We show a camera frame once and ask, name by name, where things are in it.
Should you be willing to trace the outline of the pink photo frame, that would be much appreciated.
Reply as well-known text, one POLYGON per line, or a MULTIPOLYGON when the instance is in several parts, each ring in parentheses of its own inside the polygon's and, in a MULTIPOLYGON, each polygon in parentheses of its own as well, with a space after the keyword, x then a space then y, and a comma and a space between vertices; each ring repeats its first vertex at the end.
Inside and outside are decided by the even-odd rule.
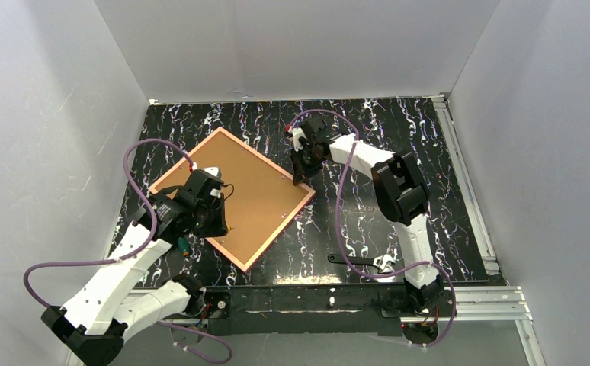
POLYGON ((241 271, 247 272, 311 201, 315 191, 294 185, 293 176, 277 163, 217 128, 158 180, 153 194, 164 193, 184 205, 184 196, 220 197, 234 228, 226 236, 205 238, 241 271))

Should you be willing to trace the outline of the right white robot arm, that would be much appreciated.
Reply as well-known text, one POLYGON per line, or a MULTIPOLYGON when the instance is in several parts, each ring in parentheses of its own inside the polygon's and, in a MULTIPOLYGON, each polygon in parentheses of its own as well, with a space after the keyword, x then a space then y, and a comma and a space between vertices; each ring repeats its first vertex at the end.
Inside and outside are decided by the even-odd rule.
POLYGON ((351 127, 351 133, 334 130, 322 118, 324 113, 322 109, 304 111, 286 127, 285 133, 292 142, 293 183, 298 185, 314 176, 326 161, 343 164, 335 202, 339 207, 350 169, 370 178, 378 208, 396 231, 404 266, 393 269, 394 261, 387 255, 351 257, 342 244, 338 246, 337 263, 374 280, 403 275, 403 306, 418 313, 433 310, 449 276, 434 263, 427 228, 431 192, 414 155, 365 143, 356 126, 351 127))

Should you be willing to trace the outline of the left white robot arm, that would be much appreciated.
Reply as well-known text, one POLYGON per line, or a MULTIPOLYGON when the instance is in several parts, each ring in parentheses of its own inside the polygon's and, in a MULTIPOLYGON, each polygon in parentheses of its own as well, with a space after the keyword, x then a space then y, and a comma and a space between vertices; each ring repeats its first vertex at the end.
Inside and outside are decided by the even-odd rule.
POLYGON ((63 305, 46 308, 42 321, 83 364, 110 364, 129 339, 167 316, 204 315, 206 288, 187 273, 136 300, 127 297, 151 264, 188 235, 228 233, 224 186, 219 168, 195 169, 183 185, 147 198, 107 264, 63 305))

